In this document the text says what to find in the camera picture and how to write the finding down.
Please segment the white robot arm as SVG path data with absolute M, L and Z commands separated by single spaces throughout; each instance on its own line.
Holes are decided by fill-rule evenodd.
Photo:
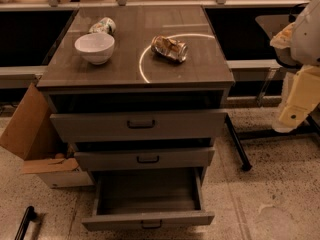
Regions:
M 270 45 L 289 48 L 291 58 L 302 64 L 283 85 L 282 103 L 272 128 L 279 133 L 296 129 L 320 103 L 320 0 L 311 0 L 293 23 L 277 35 Z

